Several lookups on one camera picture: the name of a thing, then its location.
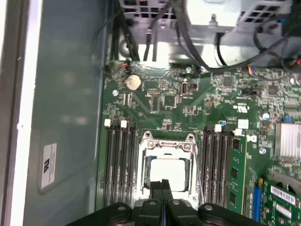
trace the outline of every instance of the heatsink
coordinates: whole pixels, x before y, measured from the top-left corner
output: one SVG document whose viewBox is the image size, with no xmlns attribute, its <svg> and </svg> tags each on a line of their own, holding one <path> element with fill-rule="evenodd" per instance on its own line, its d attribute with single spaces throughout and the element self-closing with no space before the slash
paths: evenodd
<svg viewBox="0 0 301 226">
<path fill-rule="evenodd" d="M 276 124 L 275 157 L 301 159 L 301 124 Z"/>
</svg>

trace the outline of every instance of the black cable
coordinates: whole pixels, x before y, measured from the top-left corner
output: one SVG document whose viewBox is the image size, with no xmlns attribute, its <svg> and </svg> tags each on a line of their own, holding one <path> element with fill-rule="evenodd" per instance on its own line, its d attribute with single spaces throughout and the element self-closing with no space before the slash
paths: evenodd
<svg viewBox="0 0 301 226">
<path fill-rule="evenodd" d="M 150 32 L 148 34 L 146 34 L 146 48 L 145 48 L 145 52 L 144 52 L 144 56 L 143 56 L 143 61 L 147 61 L 147 57 L 149 55 L 149 51 L 150 51 L 150 47 L 151 47 L 152 29 L 154 28 L 156 22 L 159 19 L 161 19 L 165 13 L 168 12 L 169 8 L 170 8 L 170 2 L 166 3 L 166 5 L 161 9 L 161 11 L 156 15 L 156 17 L 150 23 L 150 26 L 148 28 L 150 30 Z"/>
<path fill-rule="evenodd" d="M 243 61 L 241 63 L 235 64 L 235 65 L 231 65 L 231 66 L 225 66 L 225 67 L 221 67 L 221 68 L 212 68 L 209 67 L 205 61 L 201 58 L 201 56 L 199 55 L 197 49 L 195 48 L 195 46 L 193 45 L 190 35 L 188 33 L 188 28 L 185 22 L 185 14 L 181 8 L 181 3 L 179 3 L 178 0 L 174 0 L 174 12 L 175 12 L 175 16 L 177 18 L 178 21 L 178 25 L 179 25 L 179 29 L 182 33 L 182 36 L 186 42 L 186 46 L 188 47 L 188 50 L 190 51 L 190 53 L 193 55 L 193 57 L 199 62 L 199 64 L 201 66 L 203 66 L 207 71 L 214 73 L 214 74 L 220 74 L 220 73 L 224 73 L 226 71 L 230 71 L 230 70 L 235 70 L 238 67 L 243 67 L 246 66 L 250 63 L 253 63 L 254 61 L 262 58 L 263 56 L 267 55 L 269 52 L 271 52 L 272 50 L 274 50 L 276 47 L 278 47 L 282 42 L 284 42 L 286 39 L 288 39 L 289 34 L 293 33 L 294 31 L 296 31 L 297 29 L 299 29 L 301 27 L 301 25 L 299 25 L 296 29 L 294 29 L 293 31 L 289 32 L 288 34 L 286 34 L 282 39 L 278 40 L 277 42 L 275 42 L 273 45 L 271 45 L 267 50 L 261 52 L 260 54 L 246 60 Z"/>
<path fill-rule="evenodd" d="M 118 53 L 119 53 L 119 23 L 118 23 L 118 17 L 116 17 L 113 22 L 110 60 L 118 60 L 119 59 Z"/>
<path fill-rule="evenodd" d="M 181 34 L 180 34 L 180 30 L 178 27 L 178 23 L 176 23 L 175 25 L 175 32 L 177 34 L 177 40 L 178 40 L 178 45 L 180 46 L 181 50 L 183 51 L 183 53 L 192 61 L 194 61 L 197 65 L 199 65 L 198 61 L 190 54 L 189 51 L 187 51 L 187 49 L 183 46 L 182 42 L 181 42 Z"/>
<path fill-rule="evenodd" d="M 117 74 L 121 69 L 122 67 L 118 68 L 116 71 L 112 72 L 112 73 L 109 73 L 107 72 L 103 67 L 102 67 L 102 63 L 100 61 L 100 57 L 98 55 L 98 48 L 97 48 L 97 39 L 98 39 L 98 36 L 100 34 L 100 32 L 109 24 L 111 23 L 116 17 L 118 17 L 120 14 L 122 13 L 121 10 L 119 10 L 117 13 L 115 13 L 110 19 L 108 19 L 96 32 L 95 32 L 95 35 L 94 35 L 94 38 L 93 38 L 93 47 L 94 47 L 94 51 L 95 51 L 95 57 L 96 57 L 96 61 L 97 61 L 97 64 L 98 64 L 98 67 L 99 69 L 107 76 L 113 76 L 115 74 Z"/>
<path fill-rule="evenodd" d="M 119 16 L 119 22 L 132 60 L 140 61 L 137 43 L 133 37 L 131 30 L 128 28 L 127 20 L 123 13 Z"/>
<path fill-rule="evenodd" d="M 258 48 L 259 51 L 265 51 L 267 50 L 268 48 L 266 48 L 258 39 L 258 33 L 259 33 L 259 30 L 266 24 L 266 23 L 269 23 L 271 21 L 278 21 L 278 20 L 282 20 L 282 19 L 285 19 L 287 18 L 287 15 L 278 15 L 278 16 L 274 16 L 274 17 L 271 17 L 269 18 L 268 20 L 262 22 L 259 26 L 257 26 L 254 30 L 254 33 L 253 33 L 253 41 L 254 41 L 254 44 L 255 46 Z M 269 55 L 273 56 L 276 60 L 278 60 L 279 62 L 281 61 L 281 56 L 279 56 L 277 53 L 271 51 L 269 52 Z"/>
<path fill-rule="evenodd" d="M 225 35 L 225 33 L 218 32 L 214 38 L 214 57 L 215 61 L 218 63 L 217 58 L 223 66 L 227 66 L 226 62 L 222 58 L 221 55 L 221 39 Z"/>
</svg>

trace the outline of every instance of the cable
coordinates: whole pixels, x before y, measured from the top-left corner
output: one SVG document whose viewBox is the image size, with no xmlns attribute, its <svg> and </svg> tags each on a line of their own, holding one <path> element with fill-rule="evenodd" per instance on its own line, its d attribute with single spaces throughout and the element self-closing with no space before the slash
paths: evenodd
<svg viewBox="0 0 301 226">
<path fill-rule="evenodd" d="M 109 24 L 111 23 L 116 17 L 118 17 L 120 14 L 122 13 L 121 10 L 119 10 L 117 13 L 115 13 L 110 19 L 108 19 L 96 32 L 95 32 L 95 35 L 94 35 L 94 38 L 93 38 L 93 46 L 94 46 L 94 51 L 95 51 L 95 56 L 96 56 L 96 61 L 97 61 L 97 64 L 98 64 L 98 67 L 99 69 L 107 76 L 113 76 L 115 74 L 117 74 L 119 71 L 121 71 L 121 69 L 123 68 L 123 65 L 118 68 L 116 71 L 112 72 L 112 73 L 109 73 L 107 72 L 103 67 L 102 67 L 102 63 L 100 61 L 100 57 L 98 55 L 98 49 L 97 49 L 97 39 L 98 39 L 98 36 L 100 34 L 100 32 Z"/>
<path fill-rule="evenodd" d="M 133 37 L 132 32 L 128 28 L 127 20 L 123 13 L 119 17 L 119 23 L 120 23 L 121 30 L 124 34 L 124 39 L 127 43 L 127 47 L 128 47 L 128 50 L 129 50 L 132 60 L 140 61 L 137 43 Z"/>
<path fill-rule="evenodd" d="M 283 47 L 281 48 L 281 66 L 282 68 L 286 71 L 286 72 L 289 72 L 289 73 L 295 73 L 295 74 L 300 74 L 301 73 L 301 69 L 293 69 L 293 68 L 289 68 L 285 62 L 284 62 L 284 58 L 283 56 L 285 55 L 285 50 L 287 48 L 287 44 L 288 44 L 288 39 L 285 40 L 284 44 L 283 44 Z"/>
<path fill-rule="evenodd" d="M 222 58 L 222 55 L 221 55 L 221 39 L 222 39 L 222 36 L 224 36 L 224 35 L 225 35 L 225 33 L 221 33 L 221 32 L 218 32 L 215 35 L 215 38 L 214 38 L 214 57 L 215 57 L 215 61 L 217 63 L 218 63 L 218 61 L 217 61 L 217 58 L 218 58 L 223 66 L 227 66 L 226 62 L 224 61 L 224 59 Z"/>
<path fill-rule="evenodd" d="M 118 17 L 116 17 L 113 22 L 110 60 L 118 60 L 119 59 L 118 53 L 119 53 L 119 23 L 118 23 Z"/>
<path fill-rule="evenodd" d="M 261 81 L 281 81 L 283 79 L 286 79 L 285 76 L 282 76 L 281 78 L 278 78 L 278 79 L 267 79 L 267 78 L 265 78 L 262 75 L 255 74 L 255 71 L 256 71 L 256 67 L 255 66 L 248 66 L 248 72 L 249 72 L 249 74 L 251 76 L 253 76 L 254 78 L 258 79 L 258 80 L 261 80 Z"/>
<path fill-rule="evenodd" d="M 149 51 L 150 51 L 150 47 L 151 47 L 152 29 L 155 26 L 156 22 L 159 19 L 161 19 L 165 13 L 168 12 L 169 8 L 170 8 L 170 2 L 166 3 L 166 5 L 161 9 L 161 11 L 156 15 L 156 17 L 150 23 L 150 26 L 148 28 L 148 30 L 150 30 L 150 32 L 146 34 L 146 48 L 145 48 L 145 52 L 144 52 L 144 56 L 143 56 L 143 61 L 147 61 L 147 57 L 149 55 Z"/>
<path fill-rule="evenodd" d="M 267 50 L 267 48 L 260 43 L 259 39 L 258 39 L 258 33 L 259 33 L 259 30 L 266 24 L 266 23 L 269 23 L 271 21 L 278 21 L 278 20 L 282 20 L 282 19 L 285 19 L 287 18 L 287 15 L 278 15 L 278 16 L 274 16 L 274 17 L 271 17 L 269 18 L 268 20 L 262 22 L 259 26 L 257 26 L 254 30 L 254 33 L 253 33 L 253 41 L 254 41 L 254 44 L 255 46 L 258 48 L 259 51 L 265 51 Z M 279 62 L 281 61 L 281 56 L 279 56 L 277 53 L 271 51 L 269 52 L 269 55 L 273 56 L 276 60 L 278 60 Z"/>
<path fill-rule="evenodd" d="M 180 46 L 180 48 L 182 49 L 182 51 L 184 52 L 184 54 L 189 59 L 193 60 L 197 65 L 199 65 L 198 61 L 190 54 L 190 52 L 187 51 L 187 49 L 182 44 L 182 42 L 181 42 L 181 34 L 180 34 L 179 27 L 178 27 L 178 23 L 176 23 L 176 25 L 175 25 L 175 32 L 177 34 L 178 45 Z"/>
<path fill-rule="evenodd" d="M 235 65 L 231 65 L 231 66 L 225 66 L 225 67 L 221 67 L 221 68 L 212 68 L 212 67 L 209 67 L 205 63 L 205 61 L 201 58 L 201 56 L 199 55 L 197 49 L 193 45 L 193 43 L 191 41 L 191 38 L 190 38 L 190 35 L 188 33 L 188 28 L 187 28 L 186 23 L 185 23 L 185 18 L 184 18 L 185 14 L 182 11 L 182 8 L 181 8 L 181 5 L 179 4 L 179 1 L 177 1 L 177 0 L 174 0 L 174 12 L 175 12 L 175 16 L 177 17 L 177 20 L 178 20 L 179 29 L 180 29 L 180 31 L 182 33 L 182 36 L 183 36 L 183 38 L 186 42 L 188 50 L 193 55 L 193 57 L 199 62 L 199 64 L 201 66 L 203 66 L 207 71 L 209 71 L 211 73 L 214 73 L 214 74 L 220 74 L 220 73 L 224 73 L 226 71 L 235 70 L 238 67 L 246 66 L 246 65 L 262 58 L 263 56 L 267 55 L 270 51 L 272 51 L 273 49 L 278 47 L 286 39 L 288 39 L 289 34 L 293 33 L 294 31 L 296 31 L 297 29 L 299 29 L 301 27 L 301 25 L 299 25 L 296 29 L 289 32 L 282 39 L 278 40 L 273 45 L 271 45 L 267 50 L 261 52 L 260 54 L 254 56 L 254 57 L 252 57 L 252 58 L 250 58 L 246 61 L 243 61 L 243 62 L 235 64 Z"/>
</svg>

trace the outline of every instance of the green circuit board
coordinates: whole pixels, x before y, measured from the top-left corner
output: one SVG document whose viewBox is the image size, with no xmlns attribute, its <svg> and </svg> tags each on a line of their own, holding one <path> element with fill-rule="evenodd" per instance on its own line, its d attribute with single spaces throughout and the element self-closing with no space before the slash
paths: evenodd
<svg viewBox="0 0 301 226">
<path fill-rule="evenodd" d="M 109 68 L 114 71 L 121 64 L 111 62 Z M 279 69 L 256 69 L 254 73 L 271 79 L 285 76 Z M 208 171 L 204 180 L 215 180 L 216 172 L 204 168 L 210 161 L 204 153 L 213 151 L 215 145 L 207 136 L 215 130 L 232 134 L 223 140 L 216 138 L 223 146 L 221 150 L 229 152 L 223 178 L 226 197 L 216 198 L 218 194 L 211 191 L 214 186 L 204 185 L 205 199 L 214 196 L 218 204 L 252 218 L 253 187 L 279 161 L 274 157 L 275 125 L 287 116 L 299 121 L 300 93 L 301 87 L 288 77 L 280 82 L 259 81 L 248 69 L 213 75 L 194 65 L 132 62 L 104 81 L 96 209 L 112 202 L 133 205 L 137 151 L 145 131 L 166 140 L 184 140 L 188 133 L 193 134 L 199 167 Z M 109 133 L 108 128 L 114 125 L 108 125 L 107 120 L 116 121 L 116 127 L 127 121 L 127 127 L 134 129 Z M 214 152 L 212 158 L 219 160 L 215 166 L 220 167 L 224 160 L 217 154 Z"/>
</svg>

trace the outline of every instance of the microchip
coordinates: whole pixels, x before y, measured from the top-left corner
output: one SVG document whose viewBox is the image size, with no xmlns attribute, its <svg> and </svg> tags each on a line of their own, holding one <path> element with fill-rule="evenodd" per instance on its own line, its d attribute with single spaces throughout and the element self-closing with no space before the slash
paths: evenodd
<svg viewBox="0 0 301 226">
<path fill-rule="evenodd" d="M 236 204 L 236 196 L 232 192 L 230 192 L 230 202 Z"/>
<path fill-rule="evenodd" d="M 233 145 L 232 145 L 232 147 L 233 147 L 234 149 L 239 149 L 239 140 L 234 139 L 234 140 L 233 140 Z"/>
<path fill-rule="evenodd" d="M 172 69 L 181 69 L 182 68 L 182 64 L 178 64 L 178 63 L 171 63 L 170 67 Z"/>
<path fill-rule="evenodd" d="M 191 87 L 192 89 L 196 89 L 196 88 L 198 87 L 198 85 L 195 84 L 195 83 L 193 83 L 193 84 L 190 85 L 190 87 Z"/>
<path fill-rule="evenodd" d="M 271 122 L 270 122 L 270 121 L 267 121 L 267 120 L 263 120 L 263 121 L 262 121 L 262 126 L 263 126 L 263 127 L 270 127 L 270 125 L 271 125 Z"/>
<path fill-rule="evenodd" d="M 212 102 L 205 102 L 206 107 L 212 107 Z"/>
<path fill-rule="evenodd" d="M 225 77 L 224 80 L 223 80 L 222 86 L 232 87 L 232 78 L 231 77 Z"/>
<path fill-rule="evenodd" d="M 261 130 L 259 131 L 259 134 L 264 136 L 264 135 L 267 135 L 268 132 L 267 132 L 266 130 L 264 130 L 264 129 L 261 129 Z"/>
<path fill-rule="evenodd" d="M 270 96 L 277 95 L 277 93 L 278 93 L 278 87 L 277 86 L 269 86 L 268 94 Z"/>
<path fill-rule="evenodd" d="M 232 168 L 231 170 L 231 176 L 235 179 L 237 179 L 238 170 L 235 168 Z"/>
<path fill-rule="evenodd" d="M 207 114 L 211 114 L 211 112 L 212 112 L 211 108 L 206 108 L 206 113 Z"/>
</svg>

